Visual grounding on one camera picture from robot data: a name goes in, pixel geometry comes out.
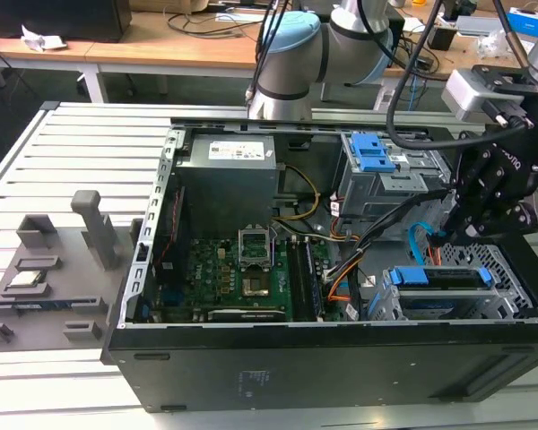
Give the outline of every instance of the blue latch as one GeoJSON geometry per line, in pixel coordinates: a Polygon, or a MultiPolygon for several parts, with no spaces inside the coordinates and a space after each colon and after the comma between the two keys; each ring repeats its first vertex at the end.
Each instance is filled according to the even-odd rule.
{"type": "Polygon", "coordinates": [[[388,274],[391,277],[391,281],[393,282],[393,285],[400,285],[403,283],[403,280],[401,279],[401,275],[399,274],[398,271],[396,271],[396,269],[392,269],[388,274]]]}
{"type": "Polygon", "coordinates": [[[375,133],[353,133],[352,151],[362,172],[392,173],[395,164],[388,157],[388,148],[375,133]]]}
{"type": "Polygon", "coordinates": [[[429,278],[422,267],[395,267],[403,280],[403,284],[428,284],[429,278]]]}
{"type": "Polygon", "coordinates": [[[478,269],[478,272],[481,275],[482,281],[490,287],[492,285],[492,275],[488,271],[488,269],[486,269],[485,267],[481,267],[478,269]]]}

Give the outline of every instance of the yellow wire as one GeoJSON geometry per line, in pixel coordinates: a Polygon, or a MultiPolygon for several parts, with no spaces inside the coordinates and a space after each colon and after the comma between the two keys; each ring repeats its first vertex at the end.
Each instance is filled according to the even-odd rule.
{"type": "Polygon", "coordinates": [[[273,219],[280,219],[282,221],[294,221],[296,219],[304,219],[306,217],[309,217],[315,213],[317,210],[317,207],[319,206],[319,191],[317,190],[317,187],[311,180],[308,178],[307,175],[305,175],[303,172],[301,172],[298,168],[295,166],[291,166],[289,164],[285,165],[286,168],[290,168],[292,170],[295,170],[299,175],[307,181],[307,183],[310,185],[310,187],[313,189],[313,194],[315,195],[315,201],[313,202],[313,206],[311,206],[311,209],[309,209],[305,213],[300,213],[299,215],[291,215],[289,217],[273,217],[273,219]]]}

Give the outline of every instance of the wooden desk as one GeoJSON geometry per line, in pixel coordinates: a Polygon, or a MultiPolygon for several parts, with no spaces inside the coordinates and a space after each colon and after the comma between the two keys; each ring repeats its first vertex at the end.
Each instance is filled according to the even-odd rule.
{"type": "MultiPolygon", "coordinates": [[[[212,14],[192,18],[202,21],[212,14]]],[[[183,17],[174,20],[181,27],[183,17]]],[[[233,22],[211,20],[187,26],[191,31],[223,29],[233,22]]],[[[258,24],[242,28],[253,40],[258,24]]],[[[133,13],[132,24],[120,43],[95,43],[86,55],[92,63],[170,65],[203,68],[255,69],[255,42],[245,36],[234,39],[200,39],[172,30],[161,13],[133,13]]]]}
{"type": "MultiPolygon", "coordinates": [[[[426,22],[433,5],[434,0],[427,0],[427,3],[424,6],[415,6],[412,4],[411,0],[407,0],[406,6],[403,9],[397,9],[397,11],[399,11],[404,18],[407,18],[408,13],[422,22],[426,22]]],[[[474,16],[496,17],[498,15],[491,12],[476,11],[474,16]]],[[[410,36],[410,33],[408,32],[405,34],[406,37],[411,37],[411,39],[415,41],[418,40],[419,35],[420,33],[413,33],[412,36],[410,36]]],[[[471,68],[473,65],[477,64],[518,67],[518,63],[513,56],[510,58],[480,59],[476,54],[476,38],[461,36],[459,34],[455,35],[448,51],[432,50],[432,52],[437,56],[440,62],[440,67],[436,73],[439,77],[448,77],[455,69],[471,68]]],[[[401,67],[391,67],[386,69],[384,75],[387,77],[401,77],[403,76],[403,69],[401,67]]]]}
{"type": "Polygon", "coordinates": [[[70,40],[68,48],[37,52],[29,49],[20,39],[0,39],[0,54],[6,60],[45,60],[45,61],[77,61],[85,62],[86,53],[93,46],[90,41],[70,40]]]}

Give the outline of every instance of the circuit board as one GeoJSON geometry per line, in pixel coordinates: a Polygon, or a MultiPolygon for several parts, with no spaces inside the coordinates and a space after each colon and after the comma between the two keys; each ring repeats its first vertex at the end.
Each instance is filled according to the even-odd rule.
{"type": "MultiPolygon", "coordinates": [[[[261,254],[263,244],[251,244],[249,254],[261,254]]],[[[193,239],[189,249],[186,285],[183,291],[165,288],[160,301],[168,322],[183,320],[191,309],[242,309],[280,311],[293,321],[286,242],[275,241],[273,267],[239,268],[238,239],[193,239]]],[[[326,244],[311,246],[315,269],[320,275],[329,264],[326,244]]]]}

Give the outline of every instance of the power supply label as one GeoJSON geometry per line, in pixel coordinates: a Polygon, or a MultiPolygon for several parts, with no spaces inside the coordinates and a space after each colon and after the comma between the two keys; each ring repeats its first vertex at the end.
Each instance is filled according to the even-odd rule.
{"type": "Polygon", "coordinates": [[[263,142],[211,142],[209,159],[265,159],[263,142]]]}

